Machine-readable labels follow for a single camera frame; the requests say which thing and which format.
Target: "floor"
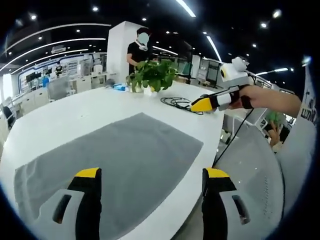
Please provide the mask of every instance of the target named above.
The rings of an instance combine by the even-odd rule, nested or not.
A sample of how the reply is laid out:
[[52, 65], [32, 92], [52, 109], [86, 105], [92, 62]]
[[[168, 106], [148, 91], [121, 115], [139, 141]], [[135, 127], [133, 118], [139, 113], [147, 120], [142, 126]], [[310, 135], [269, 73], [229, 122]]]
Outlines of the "floor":
[[[227, 145], [219, 142], [216, 158], [223, 152]], [[204, 225], [201, 212], [202, 198], [195, 204], [187, 220], [171, 240], [203, 240]]]

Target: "black cable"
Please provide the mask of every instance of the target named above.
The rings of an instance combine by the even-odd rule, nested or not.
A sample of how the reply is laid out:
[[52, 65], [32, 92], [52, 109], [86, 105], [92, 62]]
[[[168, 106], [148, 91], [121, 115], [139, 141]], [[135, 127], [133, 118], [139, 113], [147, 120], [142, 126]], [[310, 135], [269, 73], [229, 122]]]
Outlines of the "black cable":
[[175, 107], [177, 109], [182, 109], [182, 110], [185, 110], [185, 111], [188, 111], [188, 112], [191, 112], [194, 114], [198, 114], [198, 115], [204, 114], [203, 111], [191, 111], [190, 105], [192, 102], [189, 99], [186, 99], [184, 97], [178, 97], [178, 96], [177, 97], [162, 97], [160, 100], [162, 103], [169, 105], [169, 106], [172, 106], [172, 107]]
[[241, 126], [245, 123], [246, 119], [250, 116], [250, 114], [251, 114], [253, 111], [254, 111], [254, 108], [251, 109], [251, 111], [249, 112], [249, 114], [248, 114], [247, 116], [245, 116], [245, 118], [244, 118], [244, 120], [241, 122], [239, 128], [237, 129], [237, 131], [236, 131], [235, 134], [233, 135], [233, 138], [230, 140], [230, 142], [229, 142], [228, 145], [225, 147], [225, 149], [223, 150], [223, 152], [220, 154], [220, 156], [218, 157], [218, 159], [213, 162], [212, 167], [214, 167], [214, 166], [218, 163], [218, 161], [221, 159], [222, 155], [225, 153], [225, 151], [226, 151], [226, 150], [228, 149], [228, 147], [231, 145], [231, 143], [233, 142], [233, 140], [236, 138], [236, 136], [237, 136], [237, 134], [238, 134]]
[[[254, 81], [254, 85], [256, 85], [256, 80], [257, 77], [251, 74], [248, 74], [249, 77], [252, 77], [253, 81]], [[228, 147], [231, 145], [231, 143], [233, 142], [233, 140], [236, 138], [241, 126], [245, 123], [245, 121], [247, 120], [247, 118], [250, 116], [250, 114], [254, 111], [254, 108], [251, 109], [251, 111], [249, 112], [249, 114], [247, 116], [245, 116], [245, 118], [243, 119], [243, 121], [241, 122], [239, 128], [237, 129], [237, 131], [235, 132], [235, 134], [233, 135], [233, 138], [230, 140], [230, 142], [228, 143], [228, 145], [225, 147], [225, 149], [223, 150], [223, 152], [220, 154], [220, 156], [217, 158], [217, 160], [213, 161], [212, 167], [214, 167], [215, 165], [217, 165], [218, 161], [221, 159], [222, 155], [225, 153], [225, 151], [228, 149]]]

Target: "black ceiling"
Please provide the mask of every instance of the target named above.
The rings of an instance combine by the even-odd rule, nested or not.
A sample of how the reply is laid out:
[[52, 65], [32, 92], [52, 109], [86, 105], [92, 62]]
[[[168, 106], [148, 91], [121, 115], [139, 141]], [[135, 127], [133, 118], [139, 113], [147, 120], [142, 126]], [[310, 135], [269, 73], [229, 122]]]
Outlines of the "black ceiling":
[[[1, 40], [5, 49], [34, 32], [63, 24], [102, 23], [115, 26], [130, 21], [149, 27], [153, 33], [151, 41], [154, 44], [159, 41], [161, 48], [179, 52], [181, 41], [186, 41], [195, 48], [195, 54], [202, 53], [207, 58], [218, 59], [203, 34], [205, 31], [211, 36], [222, 61], [229, 62], [235, 56], [246, 57], [250, 62], [248, 70], [254, 73], [294, 68], [294, 72], [279, 72], [263, 77], [295, 92], [304, 85], [301, 63], [304, 55], [311, 55], [307, 42], [308, 30], [303, 27], [310, 18], [307, 18], [308, 12], [304, 11], [304, 6], [291, 6], [289, 2], [282, 4], [274, 0], [184, 2], [196, 17], [190, 17], [176, 0], [29, 0], [6, 8], [6, 11], [1, 10], [1, 14], [2, 11], [6, 13], [6, 21], [2, 25], [5, 29], [1, 31], [5, 33], [6, 30], [6, 34], [2, 35]], [[99, 8], [98, 12], [92, 11], [93, 6]], [[272, 13], [276, 9], [281, 9], [282, 16], [274, 19]], [[30, 14], [36, 14], [37, 19], [32, 21]], [[267, 23], [266, 29], [260, 27], [261, 22]], [[38, 39], [39, 35], [31, 37], [2, 54], [0, 63], [7, 63], [28, 50], [49, 43], [75, 38], [108, 39], [112, 26], [64, 27], [47, 31], [41, 34], [41, 40]], [[70, 50], [89, 48], [89, 45], [96, 46], [97, 51], [107, 51], [107, 41], [65, 43]], [[51, 48], [42, 48], [13, 64], [24, 65], [26, 59], [33, 61], [45, 57]]]

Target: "black t-shirt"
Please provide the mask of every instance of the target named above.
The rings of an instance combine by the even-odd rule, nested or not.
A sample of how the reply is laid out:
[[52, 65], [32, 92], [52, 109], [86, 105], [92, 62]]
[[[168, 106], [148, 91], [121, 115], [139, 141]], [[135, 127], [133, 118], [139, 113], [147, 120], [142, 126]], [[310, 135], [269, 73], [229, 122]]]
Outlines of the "black t-shirt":
[[[139, 45], [136, 42], [132, 42], [128, 46], [127, 54], [132, 54], [132, 60], [137, 63], [141, 61], [150, 60], [152, 55], [152, 47], [148, 44], [148, 50], [143, 51], [139, 49]], [[129, 74], [135, 71], [135, 66], [129, 64]]]

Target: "blue object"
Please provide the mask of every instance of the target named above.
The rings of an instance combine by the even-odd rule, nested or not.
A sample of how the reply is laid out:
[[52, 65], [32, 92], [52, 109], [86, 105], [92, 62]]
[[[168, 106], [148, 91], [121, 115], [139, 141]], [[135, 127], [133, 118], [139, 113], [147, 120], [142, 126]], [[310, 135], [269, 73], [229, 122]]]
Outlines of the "blue object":
[[45, 88], [48, 83], [49, 83], [49, 78], [48, 78], [47, 76], [45, 76], [45, 77], [42, 79], [42, 87]]
[[118, 90], [118, 91], [125, 91], [126, 90], [126, 85], [122, 83], [118, 83], [112, 86], [113, 89]]

